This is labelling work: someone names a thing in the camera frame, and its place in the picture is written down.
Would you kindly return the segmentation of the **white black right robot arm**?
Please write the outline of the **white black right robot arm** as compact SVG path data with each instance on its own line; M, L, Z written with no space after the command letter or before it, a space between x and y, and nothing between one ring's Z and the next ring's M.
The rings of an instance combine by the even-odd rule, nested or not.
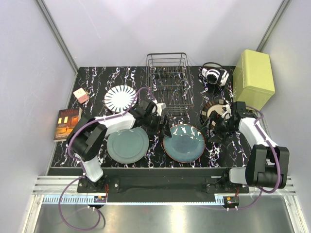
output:
M245 185L274 193L286 186L290 152L268 136L259 122L263 116L256 116L250 109L243 101L207 102L201 110L203 124L199 130L213 131L209 141L219 144L225 142L229 134L240 132L252 149L245 167L229 168L224 173L220 181L222 190L229 193L238 185Z

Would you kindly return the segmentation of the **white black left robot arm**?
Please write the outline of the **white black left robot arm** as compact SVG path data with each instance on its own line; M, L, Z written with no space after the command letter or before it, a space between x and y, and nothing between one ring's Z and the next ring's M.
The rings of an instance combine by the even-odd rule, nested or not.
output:
M106 136L144 126L150 133L171 138L169 117L163 114L165 103L142 100L126 111L110 116L81 117L69 134L66 144L68 155L81 164L83 177L94 192L104 189L104 172L98 162L98 153Z

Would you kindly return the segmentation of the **dark blue glazed plate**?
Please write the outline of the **dark blue glazed plate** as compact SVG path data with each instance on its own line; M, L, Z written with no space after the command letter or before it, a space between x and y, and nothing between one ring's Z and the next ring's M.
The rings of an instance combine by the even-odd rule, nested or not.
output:
M178 124L170 128L171 137L164 137L167 155L180 163L197 160L205 150L205 138L194 126Z

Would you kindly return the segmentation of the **light teal plate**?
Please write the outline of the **light teal plate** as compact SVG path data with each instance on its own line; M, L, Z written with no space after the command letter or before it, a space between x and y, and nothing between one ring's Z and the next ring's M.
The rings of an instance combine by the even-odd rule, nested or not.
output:
M149 137L142 128L122 130L109 135L107 152L121 164L135 163L144 157L149 148Z

